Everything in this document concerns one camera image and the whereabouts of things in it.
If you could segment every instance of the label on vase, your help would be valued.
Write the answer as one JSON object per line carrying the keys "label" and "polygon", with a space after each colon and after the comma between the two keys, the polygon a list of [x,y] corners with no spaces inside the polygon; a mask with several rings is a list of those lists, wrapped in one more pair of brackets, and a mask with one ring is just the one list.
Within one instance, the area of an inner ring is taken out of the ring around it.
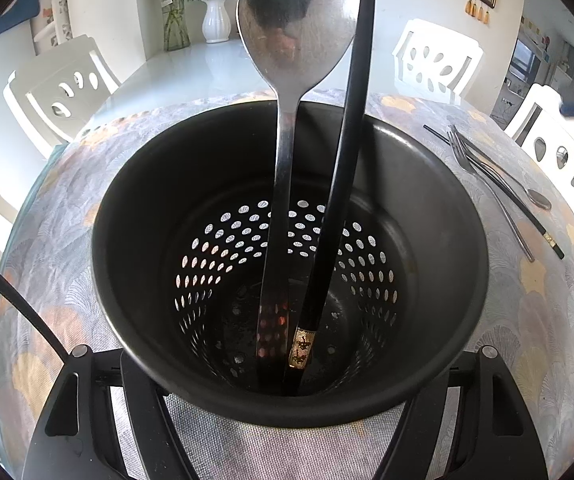
{"label": "label on vase", "polygon": [[172,0],[160,0],[160,6],[165,7],[171,5]]}

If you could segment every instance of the tablecloth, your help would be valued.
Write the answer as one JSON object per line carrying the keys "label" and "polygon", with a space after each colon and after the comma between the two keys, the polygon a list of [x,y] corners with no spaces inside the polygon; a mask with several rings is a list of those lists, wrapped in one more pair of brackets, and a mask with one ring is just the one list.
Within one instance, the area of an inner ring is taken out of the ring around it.
{"label": "tablecloth", "polygon": [[[1,269],[67,349],[87,343],[116,348],[94,293],[91,231],[104,192],[145,142],[178,121],[270,92],[208,99],[142,112],[85,132],[62,152],[19,216]],[[307,100],[342,105],[344,92]],[[483,315],[466,347],[495,346],[534,420],[552,479],[574,460],[574,213],[537,165],[496,124],[466,104],[436,104],[371,95],[368,113],[409,133],[461,179],[486,231],[490,278]],[[529,263],[487,190],[456,164],[451,150],[423,129],[444,131],[447,117],[528,187],[549,197],[551,212],[532,207],[566,254],[558,259],[525,216],[505,202],[536,257]],[[20,476],[31,434],[61,363],[29,324],[0,298],[0,451]],[[128,471],[145,478],[120,390],[112,391]],[[391,439],[401,406],[368,420],[320,430],[260,428],[227,420],[171,396],[179,436],[200,478],[371,478]],[[457,395],[450,390],[428,478],[441,475],[451,445]]]}

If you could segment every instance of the metal fork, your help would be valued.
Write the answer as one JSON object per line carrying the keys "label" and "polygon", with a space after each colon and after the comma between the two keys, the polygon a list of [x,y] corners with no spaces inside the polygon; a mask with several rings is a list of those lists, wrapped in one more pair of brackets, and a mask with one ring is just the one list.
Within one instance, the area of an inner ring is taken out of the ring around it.
{"label": "metal fork", "polygon": [[491,193],[492,193],[492,195],[494,195],[494,198],[496,199],[496,202],[498,203],[500,209],[502,210],[502,214],[503,214],[504,218],[509,223],[509,227],[512,229],[513,235],[515,236],[516,241],[518,242],[518,245],[523,250],[523,252],[527,256],[529,261],[534,262],[535,258],[533,257],[533,254],[531,253],[531,250],[529,249],[527,242],[522,237],[522,234],[520,233],[518,226],[516,225],[516,222],[513,221],[512,216],[509,214],[509,211],[507,210],[507,208],[504,206],[504,204],[500,200],[500,197],[498,196],[498,194],[496,193],[494,188],[491,187],[491,184],[489,184],[482,176],[480,176],[476,172],[474,167],[471,165],[469,159],[467,158],[467,155],[471,155],[471,152],[468,150],[467,146],[465,146],[465,144],[462,142],[462,139],[460,138],[460,133],[459,133],[458,129],[456,128],[455,124],[449,125],[449,127],[447,128],[447,135],[449,136],[449,143],[451,144],[451,149],[453,150],[453,154],[454,154],[454,156],[456,156],[456,161],[458,162],[460,167],[463,170],[467,171],[467,173],[474,175],[478,179],[479,182],[484,184],[484,186],[489,191],[491,191]]}

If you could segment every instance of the metal bolt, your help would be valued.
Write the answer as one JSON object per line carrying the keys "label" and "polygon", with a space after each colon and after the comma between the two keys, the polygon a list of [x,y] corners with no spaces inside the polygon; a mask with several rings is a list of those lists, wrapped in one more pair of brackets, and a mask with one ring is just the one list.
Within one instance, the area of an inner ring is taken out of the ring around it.
{"label": "metal bolt", "polygon": [[83,357],[87,353],[87,345],[78,345],[72,350],[72,355],[74,357]]}
{"label": "metal bolt", "polygon": [[493,346],[484,346],[483,355],[489,359],[495,359],[498,357],[498,351]]}

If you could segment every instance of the fork handle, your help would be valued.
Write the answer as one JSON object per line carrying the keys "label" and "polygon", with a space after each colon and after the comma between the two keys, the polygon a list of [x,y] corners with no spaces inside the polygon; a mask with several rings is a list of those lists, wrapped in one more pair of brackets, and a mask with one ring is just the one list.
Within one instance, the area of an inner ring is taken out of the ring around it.
{"label": "fork handle", "polygon": [[502,203],[502,200],[500,200],[500,197],[498,196],[498,193],[496,193],[496,191],[494,190],[493,187],[491,187],[491,184],[489,184],[484,177],[480,176],[479,174],[476,174],[476,176],[478,177],[478,180],[480,182],[482,182],[489,191],[491,191],[491,194],[494,195],[494,198],[496,199],[496,202],[498,203],[498,205],[500,206],[500,209],[502,210],[502,214],[504,216],[504,218],[507,220],[507,222],[509,223],[509,227],[512,229],[513,235],[516,238],[516,241],[518,242],[518,245],[520,246],[520,248],[522,249],[522,251],[525,253],[525,255],[527,256],[528,260],[533,263],[536,259],[533,257],[533,254],[531,253],[531,250],[529,249],[529,246],[527,245],[526,240],[523,238],[520,230],[518,229],[518,226],[516,225],[516,222],[513,221],[512,216],[509,214],[509,211],[507,210],[507,208],[504,206],[504,204]]}

